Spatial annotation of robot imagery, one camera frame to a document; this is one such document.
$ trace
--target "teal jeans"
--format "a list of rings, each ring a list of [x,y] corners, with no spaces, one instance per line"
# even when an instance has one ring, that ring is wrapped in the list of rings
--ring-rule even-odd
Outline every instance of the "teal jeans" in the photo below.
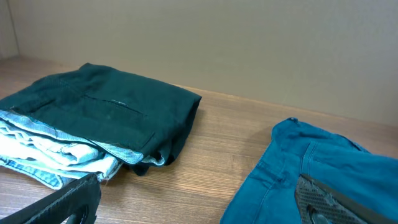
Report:
[[[289,118],[272,130],[271,143],[221,223],[301,223],[294,199],[300,174],[398,221],[398,160],[373,155],[343,136]]]

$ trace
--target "light blue jeans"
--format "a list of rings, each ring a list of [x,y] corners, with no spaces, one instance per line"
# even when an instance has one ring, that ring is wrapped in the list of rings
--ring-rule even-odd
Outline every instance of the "light blue jeans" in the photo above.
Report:
[[[28,124],[12,121],[23,128]],[[0,119],[0,166],[29,175],[57,190],[89,173],[95,173],[98,180],[108,180],[122,165],[114,156],[99,152],[92,144],[65,141],[74,136],[62,133],[63,141],[56,141],[44,137],[48,135],[43,130],[40,135],[28,132],[9,120]]]

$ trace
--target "black object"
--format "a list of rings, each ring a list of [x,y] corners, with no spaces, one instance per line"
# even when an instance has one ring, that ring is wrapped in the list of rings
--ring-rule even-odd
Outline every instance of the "black object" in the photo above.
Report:
[[[69,183],[28,207],[0,220],[0,224],[61,223],[92,224],[101,199],[100,183],[95,174],[88,174]]]
[[[298,178],[294,197],[303,224],[397,224],[306,174]]]

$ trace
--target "folded dark green cloth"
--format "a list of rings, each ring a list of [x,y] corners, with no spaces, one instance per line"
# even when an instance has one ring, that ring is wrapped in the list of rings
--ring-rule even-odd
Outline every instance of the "folded dark green cloth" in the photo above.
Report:
[[[177,86],[87,63],[37,80],[0,100],[0,110],[87,139],[143,174],[177,158],[200,100]]]

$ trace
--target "wood grain surface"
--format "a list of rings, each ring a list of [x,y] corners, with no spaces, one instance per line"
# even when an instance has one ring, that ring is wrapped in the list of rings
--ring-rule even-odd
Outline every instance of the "wood grain surface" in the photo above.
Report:
[[[2,60],[0,98],[38,78],[74,69],[29,58]],[[264,153],[272,127],[291,116],[342,134],[375,154],[398,157],[398,128],[392,126],[185,88],[203,99],[182,153],[171,166],[153,167],[144,177],[122,168],[102,183],[97,223],[218,223]],[[0,218],[52,192],[2,167]]]

